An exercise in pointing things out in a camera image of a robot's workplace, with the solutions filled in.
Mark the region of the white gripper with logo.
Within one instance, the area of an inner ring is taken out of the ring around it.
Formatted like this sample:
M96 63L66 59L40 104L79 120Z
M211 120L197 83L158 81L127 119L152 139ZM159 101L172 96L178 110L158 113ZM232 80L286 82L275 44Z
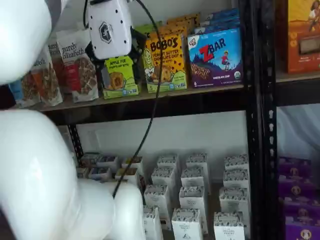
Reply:
M126 0L91 0L88 4L88 26L91 41L85 53L97 73L105 59L129 54L134 75L143 72L143 52L147 37L132 28Z

